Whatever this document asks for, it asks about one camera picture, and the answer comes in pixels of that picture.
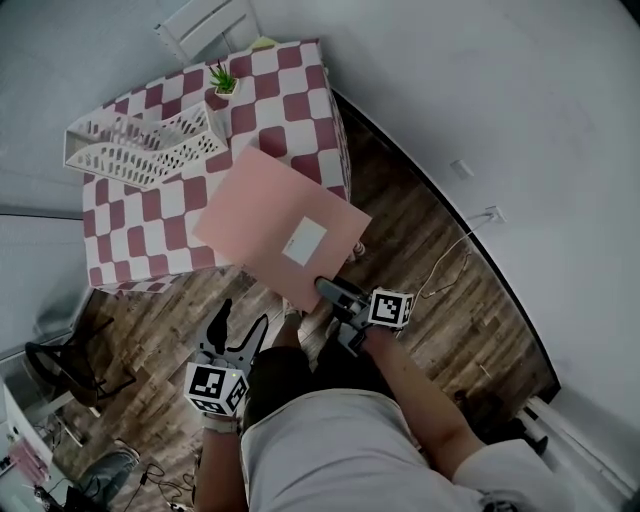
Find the wooden floor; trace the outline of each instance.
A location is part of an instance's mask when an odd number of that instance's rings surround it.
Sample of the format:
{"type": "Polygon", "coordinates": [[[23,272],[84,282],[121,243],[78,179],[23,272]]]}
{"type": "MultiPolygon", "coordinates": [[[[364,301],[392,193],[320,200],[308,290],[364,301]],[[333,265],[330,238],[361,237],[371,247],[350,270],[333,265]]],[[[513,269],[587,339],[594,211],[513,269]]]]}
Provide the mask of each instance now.
{"type": "MultiPolygon", "coordinates": [[[[373,221],[363,237],[366,255],[347,264],[341,276],[366,290],[380,285],[416,292],[462,232],[401,159],[354,118],[343,115],[353,165],[352,202],[373,221]]],[[[418,301],[400,341],[448,395],[466,392],[465,412],[474,428],[485,432],[511,417],[527,397],[552,387],[554,380],[527,325],[473,245],[461,243],[443,260],[425,294],[455,280],[465,260],[455,286],[418,301]]],[[[112,510],[124,508],[148,462],[159,464],[166,478],[176,483],[192,472],[201,433],[197,413],[182,397],[186,363],[194,351],[190,337],[226,298],[234,301],[231,340],[241,340],[253,321],[266,313],[271,322],[268,341],[272,341],[282,322],[280,298],[233,268],[182,277],[157,296],[132,293],[116,299],[94,293],[84,324],[115,318],[91,342],[97,372],[117,384],[125,379],[126,367],[137,383],[107,401],[99,419],[76,403],[69,404],[65,417],[88,442],[80,449],[64,436],[55,459],[77,478],[118,437],[139,450],[145,464],[130,478],[112,510]]],[[[311,358],[322,346],[328,309],[320,307],[303,324],[303,346],[311,358]]],[[[147,484],[129,510],[163,510],[163,506],[158,488],[147,484]]]]}

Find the checkered tablecloth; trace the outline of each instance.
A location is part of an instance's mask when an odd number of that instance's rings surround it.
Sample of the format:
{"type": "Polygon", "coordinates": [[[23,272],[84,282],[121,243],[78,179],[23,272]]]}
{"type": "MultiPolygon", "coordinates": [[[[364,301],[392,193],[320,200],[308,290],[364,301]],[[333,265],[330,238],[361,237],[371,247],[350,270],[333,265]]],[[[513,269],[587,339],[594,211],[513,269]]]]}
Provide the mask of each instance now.
{"type": "Polygon", "coordinates": [[[173,73],[103,105],[150,121],[205,100],[222,117],[228,151],[140,189],[85,175],[84,236],[91,286],[110,293],[162,292],[193,270],[227,265],[191,231],[237,155],[252,143],[349,199],[350,163],[342,120],[317,40],[246,50],[222,59],[239,90],[214,94],[207,65],[173,73]]]}

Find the pink cardboard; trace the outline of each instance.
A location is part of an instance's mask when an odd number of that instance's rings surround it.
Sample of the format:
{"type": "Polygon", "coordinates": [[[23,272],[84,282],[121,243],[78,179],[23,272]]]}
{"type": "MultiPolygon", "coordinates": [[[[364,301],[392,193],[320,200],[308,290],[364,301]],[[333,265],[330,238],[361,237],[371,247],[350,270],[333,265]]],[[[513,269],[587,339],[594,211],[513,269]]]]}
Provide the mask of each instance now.
{"type": "Polygon", "coordinates": [[[371,217],[323,186],[247,146],[209,198],[193,234],[294,307],[311,312],[320,301],[315,279],[336,276],[369,222],[371,217]],[[313,229],[305,235],[306,255],[295,261],[283,251],[291,253],[301,223],[313,229]],[[319,239],[317,246],[309,237],[319,239]]]}

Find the white storage basket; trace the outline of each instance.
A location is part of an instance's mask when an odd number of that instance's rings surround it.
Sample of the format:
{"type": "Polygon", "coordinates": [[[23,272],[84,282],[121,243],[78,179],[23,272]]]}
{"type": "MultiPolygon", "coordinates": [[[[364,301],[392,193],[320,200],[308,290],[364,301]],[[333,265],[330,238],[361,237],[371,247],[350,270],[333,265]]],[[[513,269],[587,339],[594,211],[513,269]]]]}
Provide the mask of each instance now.
{"type": "Polygon", "coordinates": [[[149,189],[226,150],[222,120],[203,101],[158,122],[93,112],[65,132],[64,160],[71,169],[149,189]]]}

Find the forearm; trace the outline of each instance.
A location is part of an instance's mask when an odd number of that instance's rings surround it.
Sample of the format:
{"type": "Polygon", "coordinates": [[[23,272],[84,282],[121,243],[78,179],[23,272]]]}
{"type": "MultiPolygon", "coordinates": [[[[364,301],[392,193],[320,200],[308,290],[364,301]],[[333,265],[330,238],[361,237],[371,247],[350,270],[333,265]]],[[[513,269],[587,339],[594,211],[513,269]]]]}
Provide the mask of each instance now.
{"type": "Polygon", "coordinates": [[[451,478],[460,463],[484,445],[458,408],[426,378],[391,333],[377,327],[370,331],[363,349],[380,369],[435,469],[451,478]]]}
{"type": "Polygon", "coordinates": [[[195,506],[197,512],[248,510],[237,434],[204,429],[195,506]]]}

